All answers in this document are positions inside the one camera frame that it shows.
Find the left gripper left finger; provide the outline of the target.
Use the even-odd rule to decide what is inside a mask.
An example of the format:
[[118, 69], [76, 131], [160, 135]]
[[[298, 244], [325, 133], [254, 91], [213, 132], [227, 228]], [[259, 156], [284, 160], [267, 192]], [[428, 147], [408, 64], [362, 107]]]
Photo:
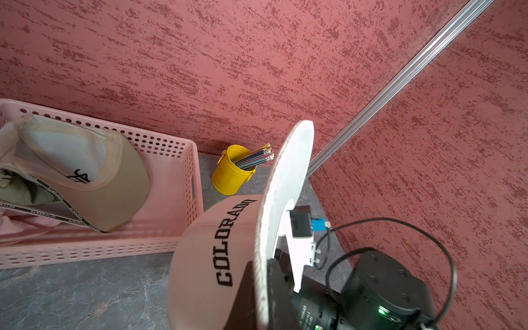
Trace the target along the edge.
[[253, 264], [248, 262], [224, 330], [255, 330]]

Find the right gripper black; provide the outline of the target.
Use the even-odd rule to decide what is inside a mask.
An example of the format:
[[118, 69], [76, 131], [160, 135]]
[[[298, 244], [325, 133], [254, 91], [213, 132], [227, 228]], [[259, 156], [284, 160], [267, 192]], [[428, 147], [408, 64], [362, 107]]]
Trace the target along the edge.
[[327, 294], [327, 288], [304, 276], [299, 292], [294, 291], [294, 278], [290, 256], [283, 250], [276, 250], [275, 259], [279, 262], [286, 283], [286, 290], [296, 311], [301, 329], [344, 329], [337, 305]]

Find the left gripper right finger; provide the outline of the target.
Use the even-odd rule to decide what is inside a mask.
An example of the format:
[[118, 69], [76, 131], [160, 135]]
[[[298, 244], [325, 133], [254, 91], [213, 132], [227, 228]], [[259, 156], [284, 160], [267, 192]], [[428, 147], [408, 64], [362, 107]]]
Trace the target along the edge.
[[267, 329], [300, 329], [297, 311], [292, 305], [282, 269], [276, 259], [268, 261], [268, 326]]

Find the white Colorado baseball cap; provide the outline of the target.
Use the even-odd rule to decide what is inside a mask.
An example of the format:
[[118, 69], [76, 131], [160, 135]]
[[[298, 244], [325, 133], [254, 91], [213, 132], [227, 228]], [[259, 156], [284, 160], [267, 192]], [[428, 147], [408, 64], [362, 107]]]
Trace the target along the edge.
[[285, 237], [288, 212], [303, 190], [313, 140], [313, 122], [297, 123], [276, 156], [261, 194], [224, 199], [184, 231], [170, 264], [167, 316], [171, 329], [224, 329], [250, 261], [255, 329], [267, 329], [268, 261], [275, 259], [278, 238]]

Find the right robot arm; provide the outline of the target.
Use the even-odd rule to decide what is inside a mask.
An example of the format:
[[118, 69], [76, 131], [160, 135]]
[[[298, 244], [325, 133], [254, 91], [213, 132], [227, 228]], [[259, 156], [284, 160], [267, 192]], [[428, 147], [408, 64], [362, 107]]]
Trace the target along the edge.
[[373, 248], [349, 256], [359, 259], [341, 291], [306, 276], [288, 291], [301, 329], [437, 329], [426, 283]]

